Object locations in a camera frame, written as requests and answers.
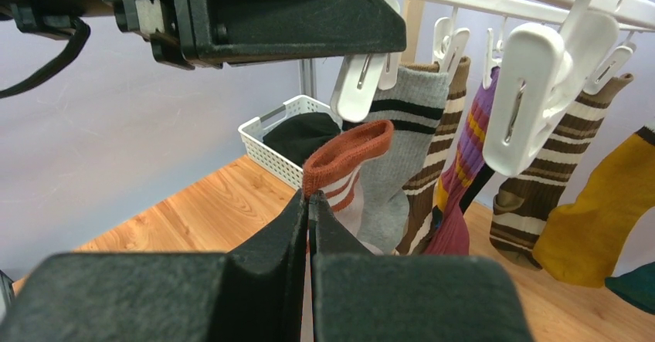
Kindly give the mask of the wooden rack frame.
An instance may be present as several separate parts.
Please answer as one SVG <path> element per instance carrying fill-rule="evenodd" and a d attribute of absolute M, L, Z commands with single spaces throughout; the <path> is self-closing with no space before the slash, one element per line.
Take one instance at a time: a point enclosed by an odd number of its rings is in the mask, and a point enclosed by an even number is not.
<path fill-rule="evenodd" d="M 402 16 L 406 23 L 406 49 L 401 55 L 403 62 L 413 63 L 416 59 L 424 7 L 425 2 L 422 0 L 404 1 Z"/>

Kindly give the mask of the white plastic basket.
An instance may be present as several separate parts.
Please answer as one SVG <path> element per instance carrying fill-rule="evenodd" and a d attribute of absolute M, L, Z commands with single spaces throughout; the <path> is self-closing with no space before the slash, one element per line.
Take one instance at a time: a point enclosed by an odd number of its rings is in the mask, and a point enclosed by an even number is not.
<path fill-rule="evenodd" d="M 341 118 L 328 105 L 298 95 L 241 124 L 238 132 L 251 160 L 298 189 L 303 163 L 336 136 L 341 125 Z"/>

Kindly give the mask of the mustard yellow striped sock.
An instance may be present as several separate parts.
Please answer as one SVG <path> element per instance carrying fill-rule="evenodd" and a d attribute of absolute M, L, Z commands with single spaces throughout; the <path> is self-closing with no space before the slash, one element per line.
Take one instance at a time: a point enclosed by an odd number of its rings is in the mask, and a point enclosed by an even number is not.
<path fill-rule="evenodd" d="M 560 199 L 612 101 L 632 81 L 625 73 L 598 93 L 580 93 L 530 167 L 501 184 L 489 240 L 504 258 L 576 286 L 599 288 L 612 275 L 629 234 L 654 207 L 654 126 L 610 152 L 574 202 Z"/>

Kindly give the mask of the brown white striped sock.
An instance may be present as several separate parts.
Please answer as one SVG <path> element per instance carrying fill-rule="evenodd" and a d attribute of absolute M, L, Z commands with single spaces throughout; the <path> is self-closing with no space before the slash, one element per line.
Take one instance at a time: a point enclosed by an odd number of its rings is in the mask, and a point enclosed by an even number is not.
<path fill-rule="evenodd" d="M 469 57 L 460 59 L 423 168 L 403 186 L 409 202 L 409 216 L 405 234 L 395 249 L 401 256 L 423 253 L 443 220 L 442 212 L 433 204 L 433 196 L 463 114 L 470 64 Z"/>

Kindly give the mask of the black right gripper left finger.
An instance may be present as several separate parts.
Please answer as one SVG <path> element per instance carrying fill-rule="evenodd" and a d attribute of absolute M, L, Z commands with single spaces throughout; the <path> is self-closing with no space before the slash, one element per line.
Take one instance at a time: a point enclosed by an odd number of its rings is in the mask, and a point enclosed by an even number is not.
<path fill-rule="evenodd" d="M 307 215 L 301 193 L 234 250 L 70 252 L 43 261 L 3 341 L 298 341 Z"/>

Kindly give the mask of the purple yellow striped sock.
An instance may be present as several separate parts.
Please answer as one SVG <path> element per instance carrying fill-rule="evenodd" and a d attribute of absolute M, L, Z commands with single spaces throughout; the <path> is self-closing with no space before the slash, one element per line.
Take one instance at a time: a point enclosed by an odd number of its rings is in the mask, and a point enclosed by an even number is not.
<path fill-rule="evenodd" d="M 433 195 L 437 224 L 424 251 L 426 255 L 469 254 L 470 236 L 460 201 L 484 165 L 484 141 L 499 74 L 500 67 L 493 67 L 489 87 L 479 87 L 464 119 L 453 163 L 439 177 Z"/>

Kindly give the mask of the grey sock orange cuff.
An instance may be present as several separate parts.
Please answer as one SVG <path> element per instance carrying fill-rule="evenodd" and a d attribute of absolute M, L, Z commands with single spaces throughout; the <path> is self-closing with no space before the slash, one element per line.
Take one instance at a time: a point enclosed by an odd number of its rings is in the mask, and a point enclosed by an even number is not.
<path fill-rule="evenodd" d="M 361 169 L 389 150 L 393 131 L 389 120 L 358 125 L 319 147 L 304 162 L 304 198 L 321 191 L 337 223 L 354 237 L 360 235 L 365 207 Z"/>

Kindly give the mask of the grey black striped sock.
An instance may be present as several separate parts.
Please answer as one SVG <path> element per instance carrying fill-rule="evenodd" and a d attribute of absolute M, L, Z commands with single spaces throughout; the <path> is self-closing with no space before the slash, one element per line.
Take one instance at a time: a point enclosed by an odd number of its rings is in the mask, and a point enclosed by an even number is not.
<path fill-rule="evenodd" d="M 361 168 L 364 206 L 357 239 L 371 252 L 389 255 L 400 243 L 409 216 L 403 185 L 423 168 L 443 116 L 447 74 L 437 64 L 402 64 L 389 90 L 377 90 L 366 121 L 389 120 L 389 149 Z"/>

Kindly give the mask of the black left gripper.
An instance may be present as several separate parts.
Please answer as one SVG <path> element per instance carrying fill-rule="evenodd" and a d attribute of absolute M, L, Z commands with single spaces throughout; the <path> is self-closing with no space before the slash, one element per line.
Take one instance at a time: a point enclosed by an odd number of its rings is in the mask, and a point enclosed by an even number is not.
<path fill-rule="evenodd" d="M 102 1 L 157 63 L 183 70 L 406 48 L 405 23 L 384 0 Z"/>

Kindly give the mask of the dark green sock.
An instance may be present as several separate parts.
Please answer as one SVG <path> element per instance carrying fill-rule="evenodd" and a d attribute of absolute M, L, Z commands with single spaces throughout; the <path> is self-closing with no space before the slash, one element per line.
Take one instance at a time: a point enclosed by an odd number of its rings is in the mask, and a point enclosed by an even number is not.
<path fill-rule="evenodd" d="M 654 315 L 654 263 L 605 279 L 605 287 L 630 305 Z"/>

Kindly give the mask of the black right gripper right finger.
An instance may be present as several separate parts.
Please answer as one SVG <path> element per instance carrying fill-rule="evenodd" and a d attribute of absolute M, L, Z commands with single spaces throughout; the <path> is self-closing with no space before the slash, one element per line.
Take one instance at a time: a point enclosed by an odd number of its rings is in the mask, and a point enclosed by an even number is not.
<path fill-rule="evenodd" d="M 308 200 L 316 341 L 530 341 L 507 271 L 479 256 L 377 256 Z"/>

